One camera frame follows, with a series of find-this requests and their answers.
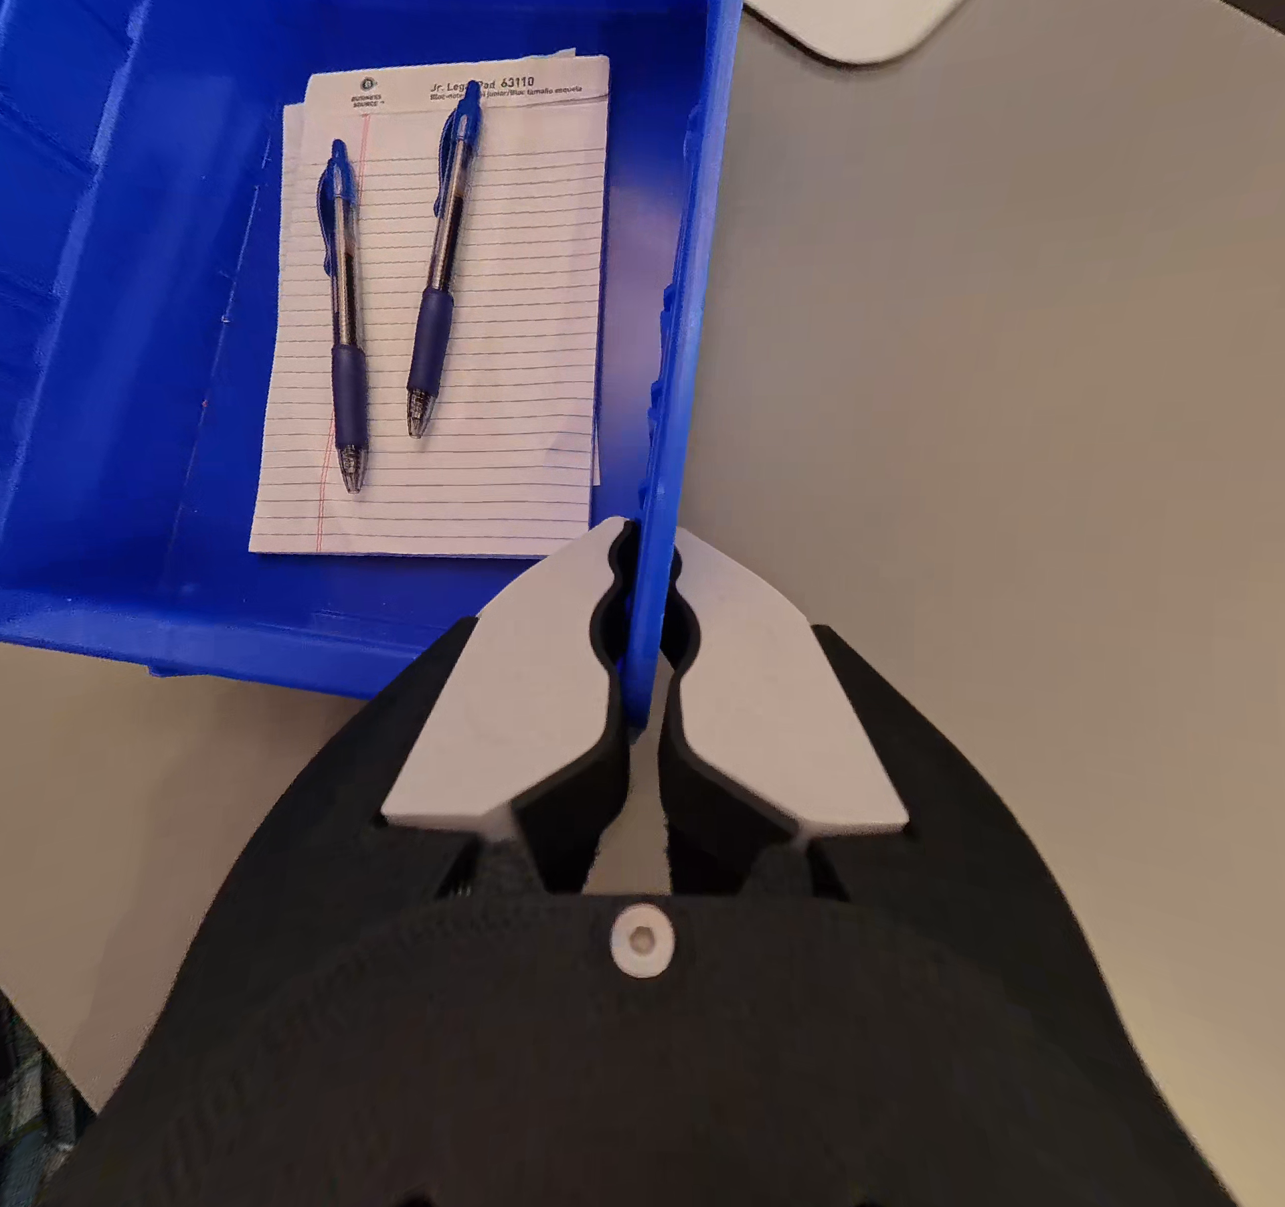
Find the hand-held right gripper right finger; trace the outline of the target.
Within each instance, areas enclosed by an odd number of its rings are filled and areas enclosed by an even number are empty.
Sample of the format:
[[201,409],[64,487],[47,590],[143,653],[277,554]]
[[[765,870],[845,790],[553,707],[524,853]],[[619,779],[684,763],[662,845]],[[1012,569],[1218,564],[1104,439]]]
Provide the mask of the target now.
[[658,745],[674,895],[736,895],[779,847],[900,835],[908,811],[802,612],[681,529]]

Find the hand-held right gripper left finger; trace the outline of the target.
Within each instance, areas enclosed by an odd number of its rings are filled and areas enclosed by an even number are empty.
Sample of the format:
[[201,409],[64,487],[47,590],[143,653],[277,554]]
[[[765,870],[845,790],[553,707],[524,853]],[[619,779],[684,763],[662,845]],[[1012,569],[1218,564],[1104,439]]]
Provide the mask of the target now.
[[630,789],[619,661],[633,578],[634,522],[613,516],[488,603],[382,820],[523,845],[546,891],[583,893]]

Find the white lined legal pad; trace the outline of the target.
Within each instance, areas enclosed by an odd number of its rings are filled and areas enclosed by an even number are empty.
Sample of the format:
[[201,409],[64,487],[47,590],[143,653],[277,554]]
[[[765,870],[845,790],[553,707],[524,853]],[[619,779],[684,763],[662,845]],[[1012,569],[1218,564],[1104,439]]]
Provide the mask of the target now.
[[316,73],[249,550],[538,558],[596,475],[610,65]]

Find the blue retractable pen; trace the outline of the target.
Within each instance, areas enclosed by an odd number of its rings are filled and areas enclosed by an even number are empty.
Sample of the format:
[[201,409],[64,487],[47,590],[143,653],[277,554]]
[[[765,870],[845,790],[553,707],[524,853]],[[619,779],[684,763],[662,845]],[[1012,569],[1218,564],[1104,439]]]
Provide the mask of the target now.
[[343,140],[334,140],[316,188],[329,280],[329,387],[334,451],[345,491],[361,493],[368,458],[367,368],[360,344],[357,184]]
[[443,126],[438,148],[434,243],[421,294],[407,375],[407,433],[424,437],[441,395],[455,301],[452,276],[463,230],[470,169],[481,131],[481,84],[469,81]]

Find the blue plastic bin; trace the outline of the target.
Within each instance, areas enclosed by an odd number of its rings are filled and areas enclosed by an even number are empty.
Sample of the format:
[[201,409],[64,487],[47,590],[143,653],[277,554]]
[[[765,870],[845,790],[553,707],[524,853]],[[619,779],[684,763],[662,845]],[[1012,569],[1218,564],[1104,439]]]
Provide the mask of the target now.
[[741,6],[3,0],[3,640],[367,699],[541,558],[249,550],[316,73],[609,59],[587,529],[676,522]]

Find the lined paper sheet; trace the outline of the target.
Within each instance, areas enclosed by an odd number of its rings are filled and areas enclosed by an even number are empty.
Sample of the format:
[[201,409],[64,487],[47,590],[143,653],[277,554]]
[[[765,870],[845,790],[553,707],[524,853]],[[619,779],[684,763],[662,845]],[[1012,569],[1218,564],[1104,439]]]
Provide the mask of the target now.
[[[405,425],[411,333],[427,284],[438,148],[469,81],[481,131],[452,276],[452,330],[425,434]],[[552,504],[567,521],[601,482],[598,372],[609,62],[573,52],[314,74],[282,110],[278,337],[268,472],[321,472],[303,440],[329,422],[329,280],[314,191],[334,140],[357,184],[361,348],[371,465],[346,501]]]

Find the grey desk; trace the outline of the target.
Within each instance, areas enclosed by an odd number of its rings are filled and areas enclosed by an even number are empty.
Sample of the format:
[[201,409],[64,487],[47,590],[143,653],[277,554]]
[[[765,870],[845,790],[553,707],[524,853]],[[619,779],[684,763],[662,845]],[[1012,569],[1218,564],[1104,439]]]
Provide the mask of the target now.
[[[681,525],[977,765],[1245,1199],[1282,1173],[1282,40],[966,0],[742,23]],[[352,707],[3,642],[3,993],[90,1103]]]

